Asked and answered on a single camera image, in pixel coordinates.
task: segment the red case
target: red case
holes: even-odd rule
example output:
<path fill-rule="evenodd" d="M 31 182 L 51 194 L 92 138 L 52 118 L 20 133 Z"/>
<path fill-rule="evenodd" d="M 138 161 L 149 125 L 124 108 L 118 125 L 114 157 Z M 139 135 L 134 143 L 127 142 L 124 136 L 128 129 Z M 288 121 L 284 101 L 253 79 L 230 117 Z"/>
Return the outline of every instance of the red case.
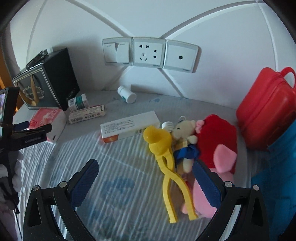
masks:
<path fill-rule="evenodd" d="M 266 150 L 296 118 L 296 92 L 284 77 L 295 71 L 284 68 L 261 70 L 250 91 L 237 109 L 237 120 L 246 145 Z"/>

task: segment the yellow snowball maker tool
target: yellow snowball maker tool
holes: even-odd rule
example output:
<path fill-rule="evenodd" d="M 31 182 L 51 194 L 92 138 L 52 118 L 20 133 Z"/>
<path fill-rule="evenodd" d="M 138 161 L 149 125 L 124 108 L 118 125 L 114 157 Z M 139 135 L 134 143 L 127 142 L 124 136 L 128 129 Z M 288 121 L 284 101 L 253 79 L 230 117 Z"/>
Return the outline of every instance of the yellow snowball maker tool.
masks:
<path fill-rule="evenodd" d="M 163 179 L 163 199 L 168 211 L 170 223 L 176 223 L 178 221 L 176 212 L 174 210 L 172 200 L 170 197 L 170 180 L 176 182 L 180 188 L 185 205 L 188 210 L 188 216 L 190 220 L 195 220 L 198 216 L 195 213 L 192 196 L 185 181 L 174 171 L 175 160 L 172 152 L 172 136 L 164 129 L 157 129 L 154 126 L 149 126 L 143 133 L 144 139 L 149 143 L 150 151 L 155 155 L 158 165 L 161 171 L 164 173 Z"/>

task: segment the wall socket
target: wall socket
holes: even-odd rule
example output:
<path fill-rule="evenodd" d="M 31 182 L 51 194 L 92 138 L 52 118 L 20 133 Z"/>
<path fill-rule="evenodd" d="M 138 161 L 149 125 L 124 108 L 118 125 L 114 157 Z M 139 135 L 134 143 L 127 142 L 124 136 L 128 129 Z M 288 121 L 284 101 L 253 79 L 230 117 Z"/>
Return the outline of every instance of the wall socket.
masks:
<path fill-rule="evenodd" d="M 162 68 L 165 40 L 157 38 L 133 38 L 133 65 Z"/>
<path fill-rule="evenodd" d="M 163 68 L 192 73 L 195 69 L 198 51 L 197 45 L 167 40 Z"/>

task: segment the small plush bear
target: small plush bear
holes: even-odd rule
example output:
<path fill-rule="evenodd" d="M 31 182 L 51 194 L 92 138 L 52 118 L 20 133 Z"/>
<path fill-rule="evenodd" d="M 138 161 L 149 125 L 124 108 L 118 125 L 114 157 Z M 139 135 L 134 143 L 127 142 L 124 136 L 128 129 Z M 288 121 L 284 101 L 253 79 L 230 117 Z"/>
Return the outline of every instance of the small plush bear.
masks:
<path fill-rule="evenodd" d="M 184 116 L 181 116 L 178 124 L 172 131 L 174 158 L 177 172 L 180 175 L 192 171 L 193 162 L 199 155 L 199 151 L 196 148 L 195 123 L 194 120 L 186 120 Z"/>

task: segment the light switch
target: light switch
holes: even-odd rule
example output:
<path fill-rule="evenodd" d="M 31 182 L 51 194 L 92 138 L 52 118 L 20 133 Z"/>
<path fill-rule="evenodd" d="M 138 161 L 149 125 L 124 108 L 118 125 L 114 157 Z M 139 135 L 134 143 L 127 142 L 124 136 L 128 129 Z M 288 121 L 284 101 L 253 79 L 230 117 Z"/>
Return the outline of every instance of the light switch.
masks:
<path fill-rule="evenodd" d="M 104 56 L 106 63 L 116 63 L 115 43 L 103 44 Z"/>
<path fill-rule="evenodd" d="M 106 65 L 132 65 L 132 38 L 118 37 L 102 40 Z"/>
<path fill-rule="evenodd" d="M 167 40 L 163 68 L 192 73 L 198 49 L 197 45 Z"/>
<path fill-rule="evenodd" d="M 116 62 L 117 63 L 128 63 L 129 62 L 129 48 L 128 42 L 116 43 Z"/>

